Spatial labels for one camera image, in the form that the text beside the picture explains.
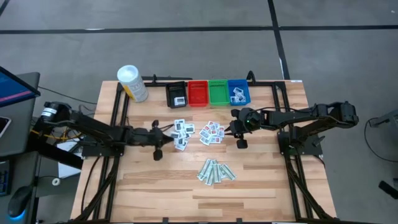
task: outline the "concrete floor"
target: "concrete floor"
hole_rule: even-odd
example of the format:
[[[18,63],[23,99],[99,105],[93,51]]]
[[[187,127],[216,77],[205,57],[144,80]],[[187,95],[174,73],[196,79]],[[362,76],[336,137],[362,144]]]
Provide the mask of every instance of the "concrete floor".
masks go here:
[[[395,0],[274,2],[280,26],[398,24]],[[11,0],[0,17],[0,30],[271,25],[267,1],[261,0]],[[290,77],[303,80],[309,103],[348,100],[360,117],[355,128],[327,131],[322,142],[338,217],[396,223],[398,203],[377,185],[391,184],[398,165],[371,154],[363,128],[367,119],[397,109],[398,30],[281,36]],[[125,64],[137,65],[143,75],[244,78],[253,70],[257,79],[282,78],[273,31],[0,35],[0,49],[1,66],[11,72],[40,72],[40,86],[87,101],[96,101],[101,82],[115,80]],[[43,90],[35,116],[50,100],[79,105]],[[386,127],[369,129],[368,139],[380,155],[398,160],[398,142]],[[41,170],[55,166],[47,161]],[[66,221],[75,189],[41,198],[38,218]]]

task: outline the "white container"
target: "white container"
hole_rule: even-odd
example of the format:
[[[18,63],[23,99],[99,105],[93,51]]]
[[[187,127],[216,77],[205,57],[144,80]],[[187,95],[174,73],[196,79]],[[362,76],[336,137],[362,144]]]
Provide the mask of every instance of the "white container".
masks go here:
[[[118,80],[132,100],[139,103],[147,99],[148,91],[133,65],[125,65],[118,70]]]

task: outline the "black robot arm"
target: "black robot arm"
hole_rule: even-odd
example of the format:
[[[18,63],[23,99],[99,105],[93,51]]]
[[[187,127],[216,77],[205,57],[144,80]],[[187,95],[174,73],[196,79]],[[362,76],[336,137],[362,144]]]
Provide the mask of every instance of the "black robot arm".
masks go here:
[[[41,130],[67,126],[93,138],[104,147],[155,146],[154,160],[162,158],[161,147],[174,139],[163,134],[159,122],[152,123],[152,129],[132,126],[109,126],[82,112],[72,110],[66,103],[46,102],[40,117]]]
[[[229,135],[239,138],[239,148],[246,148],[247,142],[243,134],[252,133],[258,129],[277,130],[289,124],[304,121],[314,121],[306,126],[293,126],[289,131],[290,143],[292,146],[299,146],[309,136],[316,135],[322,131],[339,127],[351,128],[357,125],[359,119],[356,115],[355,107],[347,101],[344,103],[332,103],[329,105],[319,104],[302,110],[292,110],[287,112],[269,111],[262,108],[254,110],[243,108],[242,110],[232,110],[235,121],[230,122],[226,131],[231,131]]]

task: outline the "wooden table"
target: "wooden table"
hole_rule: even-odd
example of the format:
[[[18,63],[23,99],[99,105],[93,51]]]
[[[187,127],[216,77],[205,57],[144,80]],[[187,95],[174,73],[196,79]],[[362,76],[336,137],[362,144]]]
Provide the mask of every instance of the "wooden table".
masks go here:
[[[103,82],[95,119],[110,123],[117,84],[115,81]],[[286,86],[291,108],[308,107],[303,83],[286,81]],[[172,143],[165,145],[161,161],[153,160],[153,147],[126,147],[119,165],[112,222],[161,222],[163,217],[169,217],[171,222],[234,222],[236,218],[243,218],[245,222],[295,220],[285,162],[279,153],[275,131],[245,135],[249,144],[247,149],[237,149],[236,139],[232,136],[221,144],[205,146],[199,141],[201,128],[208,121],[228,127],[233,120],[230,111],[238,107],[170,109],[164,87],[149,87],[148,91],[145,102],[130,102],[130,125],[150,128],[155,119],[160,121],[160,126],[173,123],[175,119],[185,119],[187,123],[195,124],[196,133],[183,152],[174,149]],[[274,106],[269,87],[250,87],[250,95],[248,107]],[[281,93],[279,99],[283,105]],[[123,99],[117,121],[120,121],[122,104]],[[237,175],[236,180],[223,180],[212,187],[200,182],[197,173],[207,158],[229,165]],[[83,189],[94,160],[84,161],[71,218],[80,214]],[[302,160],[309,191],[327,213],[335,216],[322,163],[313,156],[302,156]],[[101,165],[102,159],[91,177],[85,206],[97,191]],[[302,194],[299,189],[297,192],[305,217]],[[107,195],[106,192],[100,218],[104,217]]]

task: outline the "computer mouse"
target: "computer mouse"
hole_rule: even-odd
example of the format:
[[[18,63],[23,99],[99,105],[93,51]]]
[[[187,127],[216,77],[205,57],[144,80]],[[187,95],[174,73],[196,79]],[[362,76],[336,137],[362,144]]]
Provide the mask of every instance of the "computer mouse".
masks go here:
[[[26,205],[32,196],[33,186],[23,186],[18,188],[8,202],[8,215],[11,218],[18,217],[25,210]]]

